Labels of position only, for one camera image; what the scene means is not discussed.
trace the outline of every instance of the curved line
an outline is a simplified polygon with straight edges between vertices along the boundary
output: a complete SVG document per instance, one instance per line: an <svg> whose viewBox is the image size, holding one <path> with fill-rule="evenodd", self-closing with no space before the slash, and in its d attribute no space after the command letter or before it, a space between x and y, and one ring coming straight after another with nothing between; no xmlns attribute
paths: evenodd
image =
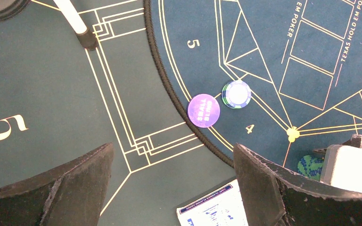
<svg viewBox="0 0 362 226"><path fill-rule="evenodd" d="M234 161L228 157L226 154L224 154L218 147L216 147L214 144L210 142L210 140L200 131L198 127L196 127L188 117L187 112L185 111L184 107L181 104L180 99L176 95L170 80L167 77L167 73L165 71L165 67L163 65L162 59L159 55L159 50L156 45L156 39L153 31L153 23L152 23L152 17L151 17L151 8L150 8L150 0L144 0L144 18L145 18L145 26L146 26L146 32L148 36L148 43L150 47L150 51L153 57L153 60L155 61L155 65L157 68L157 72L160 75L160 78L162 80L163 86L165 87L165 90L167 91L167 94L169 95L172 103L175 106L175 109L177 109L178 113L184 119L188 127L195 133L195 135L198 137L198 139L211 151L213 152L217 157L219 157L223 162L228 164L231 167L234 167Z"/></svg>

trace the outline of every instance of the white rod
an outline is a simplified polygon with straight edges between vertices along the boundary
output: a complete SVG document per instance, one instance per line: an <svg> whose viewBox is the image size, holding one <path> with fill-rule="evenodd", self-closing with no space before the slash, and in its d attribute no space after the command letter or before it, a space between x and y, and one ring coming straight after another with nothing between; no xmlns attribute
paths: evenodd
<svg viewBox="0 0 362 226"><path fill-rule="evenodd" d="M53 0L63 15L66 17L67 21L74 29L77 34L82 34L87 31L87 26L84 21L82 21L80 15L78 15L77 10L75 10L70 0Z"/></svg>

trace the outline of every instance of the poker mat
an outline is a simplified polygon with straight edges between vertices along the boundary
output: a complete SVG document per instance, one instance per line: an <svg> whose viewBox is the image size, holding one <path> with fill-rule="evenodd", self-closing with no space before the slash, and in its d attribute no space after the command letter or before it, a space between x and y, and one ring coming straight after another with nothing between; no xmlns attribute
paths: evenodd
<svg viewBox="0 0 362 226"><path fill-rule="evenodd" d="M362 134L362 0L146 0L152 55L178 112L232 165L243 144L283 167ZM222 88L242 80L249 104ZM218 121L195 126L190 100L215 97Z"/></svg>
<svg viewBox="0 0 362 226"><path fill-rule="evenodd" d="M179 225L176 208L235 176L177 113L142 0L72 0L87 51L53 0L0 22L0 187L112 143L99 226Z"/></svg>

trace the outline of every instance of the blue felt surface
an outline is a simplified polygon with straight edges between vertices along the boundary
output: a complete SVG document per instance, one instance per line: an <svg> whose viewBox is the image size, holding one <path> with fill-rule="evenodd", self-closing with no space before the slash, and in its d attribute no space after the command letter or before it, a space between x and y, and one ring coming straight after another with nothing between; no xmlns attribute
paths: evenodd
<svg viewBox="0 0 362 226"><path fill-rule="evenodd" d="M185 109L230 80L251 87L254 100L243 109L217 98L218 122L201 129L227 156L241 143L296 171L312 149L362 134L362 1L152 0L151 14ZM290 143L293 127L300 136Z"/></svg>

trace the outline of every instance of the black round object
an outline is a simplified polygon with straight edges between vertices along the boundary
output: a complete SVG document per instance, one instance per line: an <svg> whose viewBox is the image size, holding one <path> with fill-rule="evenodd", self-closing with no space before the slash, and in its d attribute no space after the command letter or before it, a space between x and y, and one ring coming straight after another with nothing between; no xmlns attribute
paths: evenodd
<svg viewBox="0 0 362 226"><path fill-rule="evenodd" d="M8 20L17 14L30 3L30 0L0 0L0 21Z"/></svg>

